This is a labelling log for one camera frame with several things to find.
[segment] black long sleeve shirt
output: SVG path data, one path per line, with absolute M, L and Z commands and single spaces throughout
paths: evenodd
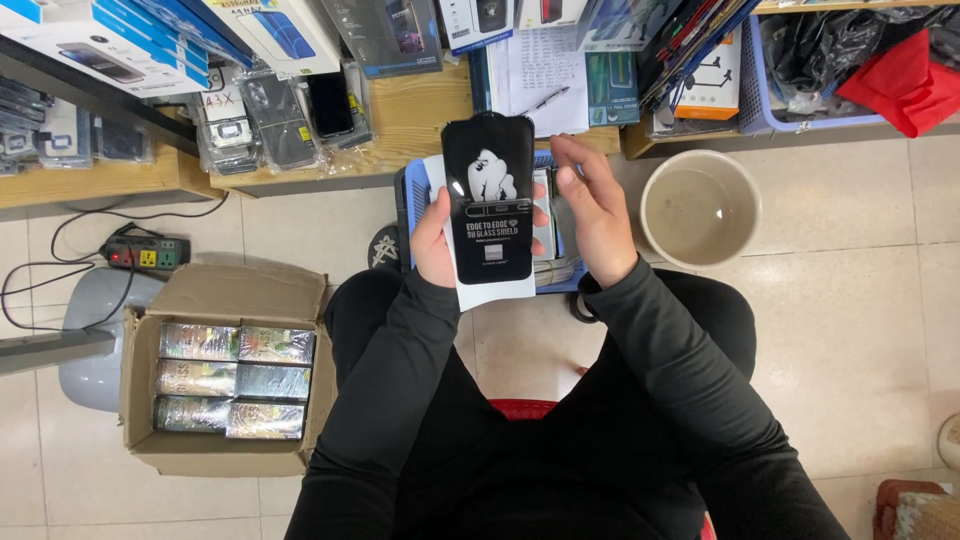
M 849 538 L 770 409 L 649 264 L 641 260 L 606 290 L 586 276 L 580 289 L 677 433 L 719 538 Z M 459 315 L 453 289 L 426 282 L 416 270 L 407 278 L 340 389 L 287 540 L 391 538 L 397 479 L 440 381 Z M 563 532 L 552 538 L 660 538 L 643 523 L 642 509 L 637 514 L 614 494 L 556 482 L 525 488 L 513 496 L 502 490 L 476 494 L 473 506 L 485 508 L 482 527 L 473 527 L 467 512 L 463 519 L 447 517 L 439 536 L 540 538 L 546 537 L 540 536 L 544 522 L 551 522 L 545 528 Z M 491 501 L 497 498 L 515 500 L 498 506 Z M 541 511 L 531 524 L 515 510 L 516 501 L 533 499 L 558 510 Z

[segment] black pants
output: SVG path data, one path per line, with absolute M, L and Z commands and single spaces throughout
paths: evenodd
M 749 379 L 756 330 L 743 296 L 707 278 L 668 270 L 656 273 Z M 399 274 L 368 270 L 351 277 L 333 295 L 324 320 L 333 342 L 338 385 L 349 377 L 383 324 L 402 283 Z M 427 526 L 430 519 L 491 482 L 549 476 L 622 494 L 642 507 L 644 517 L 665 537 L 694 538 L 706 508 L 688 464 L 680 458 L 672 429 L 609 334 L 589 371 L 540 421 L 508 422 L 451 348 L 400 476 L 397 530 Z

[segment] blue plastic crate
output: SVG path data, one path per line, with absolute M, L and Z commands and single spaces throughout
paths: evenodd
M 534 154 L 534 168 L 553 167 L 556 166 L 556 164 L 549 150 L 538 150 Z M 423 216 L 423 213 L 426 211 L 427 205 L 430 204 L 430 179 L 426 176 L 426 167 L 423 166 L 423 160 L 413 160 L 407 165 L 403 172 L 403 187 L 406 192 L 407 201 L 407 231 L 412 233 L 417 226 L 417 222 L 420 221 L 420 217 Z M 558 252 L 562 255 L 564 245 L 560 242 L 559 236 L 557 236 L 557 241 Z M 410 267 L 414 267 L 416 263 L 411 253 Z M 569 280 L 537 287 L 537 294 L 576 291 L 577 283 L 586 272 L 587 268 L 584 266 L 583 261 L 578 260 L 573 266 L 573 276 L 570 277 Z
M 760 41 L 760 20 L 756 15 L 744 23 L 743 48 L 740 61 L 740 134 L 761 135 L 774 132 L 842 128 L 886 122 L 879 114 L 810 120 L 808 122 L 780 122 L 770 110 L 767 89 L 767 69 L 763 64 L 763 46 Z

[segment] cable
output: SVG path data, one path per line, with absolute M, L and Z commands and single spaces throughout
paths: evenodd
M 130 294 L 130 289 L 131 289 L 131 286 L 133 285 L 133 274 L 135 274 L 135 271 L 133 270 L 133 266 L 132 266 L 132 265 L 131 265 L 131 268 L 130 268 L 130 277 L 127 279 L 127 287 L 124 289 L 123 295 L 120 297 L 120 300 L 116 303 L 116 306 L 113 307 L 113 310 L 109 313 L 109 315 L 107 315 L 106 317 L 104 317 L 103 319 L 101 319 L 101 320 L 99 320 L 99 321 L 97 321 L 97 322 L 95 322 L 95 323 L 88 324 L 88 325 L 83 326 L 83 327 L 78 328 L 78 329 L 55 329 L 55 328 L 47 328 L 47 327 L 34 327 L 34 326 L 22 325 L 22 324 L 20 324 L 20 323 L 18 323 L 18 322 L 16 322 L 16 321 L 14 321 L 13 318 L 10 317 L 10 313 L 8 312 L 8 309 L 7 309 L 7 297 L 8 297 L 9 295 L 12 295 L 12 294 L 17 294 L 17 293 L 26 292 L 26 291 L 28 291 L 28 290 L 35 289 L 35 288 L 40 287 L 40 286 L 43 286 L 43 285 L 45 285 L 45 284 L 47 284 L 47 283 L 57 282 L 57 281 L 59 281 L 59 280 L 63 280 L 63 279 L 69 278 L 70 276 L 74 276 L 74 275 L 76 275 L 76 274 L 80 274 L 80 273 L 82 273 L 82 272 L 86 272 L 86 271 L 88 271 L 88 270 L 92 270 L 93 268 L 95 268 L 95 267 L 97 266 L 97 263 L 94 262 L 94 261 L 92 261 L 92 260 L 90 260 L 90 259 L 93 258 L 93 257 L 96 257 L 97 255 L 99 255 L 100 252 L 94 252 L 94 253 L 91 253 L 91 254 L 89 254 L 89 255 L 84 255 L 83 257 L 80 257 L 80 258 L 61 258 L 60 256 L 57 255 L 57 250 L 56 250 L 57 237 L 60 235 L 60 232 L 62 232 L 63 229 L 64 229 L 67 225 L 73 223 L 74 221 L 77 221 L 78 219 L 80 219 L 80 218 L 82 218 L 82 217 L 85 217 L 85 216 L 88 216 L 88 215 L 91 215 L 91 214 L 95 214 L 95 213 L 107 214 L 107 215 L 115 215 L 115 216 L 118 216 L 118 217 L 122 217 L 122 218 L 124 218 L 124 219 L 130 219 L 130 220 L 133 220 L 133 221 L 143 221 L 143 220 L 147 220 L 147 219 L 155 219 L 155 218 L 158 218 L 158 217 L 166 217 L 166 216 L 170 216 L 170 217 L 184 217 L 184 218 L 204 217 L 204 216 L 210 215 L 211 213 L 213 213 L 213 212 L 217 211 L 218 209 L 220 209 L 220 207 L 222 207 L 222 206 L 224 205 L 224 203 L 226 203 L 226 202 L 227 202 L 227 195 L 225 195 L 224 198 L 221 199 L 220 202 L 217 203 L 212 209 L 209 209 L 209 210 L 207 210 L 207 211 L 204 211 L 204 212 L 201 212 L 201 213 L 198 213 L 198 214 L 192 214 L 192 215 L 191 215 L 191 214 L 176 213 L 176 212 L 161 212 L 161 213 L 155 213 L 155 214 L 152 214 L 152 215 L 135 216 L 135 215 L 128 215 L 128 214 L 125 214 L 125 213 L 121 213 L 121 212 L 118 212 L 118 211 L 113 211 L 112 208 L 114 208 L 114 207 L 106 207 L 106 208 L 104 208 L 104 209 L 96 209 L 96 210 L 85 210 L 85 211 L 83 211 L 83 212 L 81 212 L 81 213 L 79 213 L 79 214 L 71 217 L 70 219 L 64 221 L 63 223 L 61 223 L 60 226 L 57 227 L 57 229 L 54 231 L 53 238 L 50 239 L 50 255 L 51 255 L 51 257 L 53 257 L 54 259 L 56 259 L 56 261 L 27 262 L 27 263 L 25 263 L 25 264 L 21 264 L 21 265 L 15 267 L 15 268 L 13 268 L 13 270 L 11 270 L 11 271 L 7 274 L 7 277 L 6 277 L 6 278 L 4 279 L 4 281 L 3 281 L 3 287 L 0 288 L 0 310 L 3 311 L 3 316 L 7 319 L 7 321 L 10 322 L 10 324 L 12 324 L 12 325 L 14 325 L 15 327 L 17 327 L 17 328 L 19 328 L 19 329 L 22 329 L 22 330 L 43 330 L 43 331 L 87 330 L 87 329 L 90 329 L 90 328 L 93 328 L 93 327 L 102 325 L 102 324 L 106 323 L 107 321 L 109 321 L 110 317 L 112 317 L 113 315 L 115 315 L 116 312 L 120 310 L 120 306 L 122 306 L 123 303 L 124 303 L 124 301 L 127 300 L 127 295 Z M 114 231 L 114 234 L 119 233 L 121 230 L 127 229 L 127 227 L 129 227 L 129 226 L 130 226 L 130 225 L 125 225 L 124 227 L 121 227 L 121 228 L 118 229 L 117 231 Z M 19 269 L 21 269 L 21 268 L 27 268 L 27 267 L 30 267 L 30 266 L 76 266 L 76 265 L 82 265 L 83 268 L 80 268 L 79 270 L 74 270 L 73 272 L 69 272 L 69 273 L 67 273 L 67 274 L 63 274 L 62 276 L 58 276 L 58 277 L 56 277 L 56 278 L 53 278 L 52 280 L 47 280 L 46 282 L 43 282 L 43 283 L 37 283 L 36 285 L 30 285 L 30 286 L 28 286 L 28 287 L 24 287 L 24 288 L 22 288 L 22 289 L 17 289 L 17 290 L 13 290 L 13 291 L 8 291 L 8 290 L 7 290 L 7 287 L 8 287 L 8 285 L 10 284 L 10 280 L 11 280 L 11 278 L 13 277 L 13 274 L 14 274 L 17 270 L 19 270 Z

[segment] person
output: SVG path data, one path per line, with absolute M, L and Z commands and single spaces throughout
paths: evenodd
M 411 235 L 416 268 L 353 276 L 325 311 L 339 396 L 287 540 L 692 540 L 706 510 L 722 540 L 848 538 L 749 383 L 744 298 L 651 269 L 606 158 L 570 135 L 550 146 L 579 290 L 608 328 L 596 362 L 540 420 L 491 406 L 453 347 L 441 189 Z

